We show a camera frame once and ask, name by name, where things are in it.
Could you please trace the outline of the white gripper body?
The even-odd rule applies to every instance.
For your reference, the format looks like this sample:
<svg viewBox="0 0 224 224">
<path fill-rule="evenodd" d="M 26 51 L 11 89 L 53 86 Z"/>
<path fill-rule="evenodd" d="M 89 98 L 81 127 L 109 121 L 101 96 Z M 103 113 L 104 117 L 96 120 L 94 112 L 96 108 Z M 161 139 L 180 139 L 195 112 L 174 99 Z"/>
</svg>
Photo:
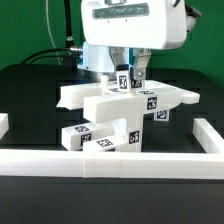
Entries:
<svg viewBox="0 0 224 224">
<path fill-rule="evenodd" d="M 174 49 L 187 36 L 184 0 L 82 0 L 90 45 Z"/>
</svg>

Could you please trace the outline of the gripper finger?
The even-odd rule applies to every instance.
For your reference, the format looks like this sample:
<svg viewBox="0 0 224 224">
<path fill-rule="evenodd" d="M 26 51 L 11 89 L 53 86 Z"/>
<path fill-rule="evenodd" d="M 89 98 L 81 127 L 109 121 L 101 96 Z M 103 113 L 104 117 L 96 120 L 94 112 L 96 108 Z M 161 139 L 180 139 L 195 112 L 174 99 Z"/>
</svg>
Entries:
<svg viewBox="0 0 224 224">
<path fill-rule="evenodd" d="M 133 56 L 133 79 L 144 80 L 146 78 L 146 67 L 151 58 L 151 50 L 148 48 L 135 48 Z"/>
<path fill-rule="evenodd" d="M 129 63 L 129 49 L 125 47 L 110 47 L 109 55 L 115 67 L 118 70 L 120 66 L 127 65 Z"/>
</svg>

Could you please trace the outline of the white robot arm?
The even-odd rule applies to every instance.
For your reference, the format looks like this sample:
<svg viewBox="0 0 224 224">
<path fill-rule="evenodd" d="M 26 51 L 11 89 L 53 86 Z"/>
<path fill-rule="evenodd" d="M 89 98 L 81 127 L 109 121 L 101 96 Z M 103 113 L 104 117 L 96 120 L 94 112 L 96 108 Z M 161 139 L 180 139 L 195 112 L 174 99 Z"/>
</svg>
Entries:
<svg viewBox="0 0 224 224">
<path fill-rule="evenodd" d="M 82 0 L 82 67 L 113 73 L 133 55 L 134 78 L 141 80 L 151 52 L 182 47 L 201 16 L 185 0 Z"/>
</svg>

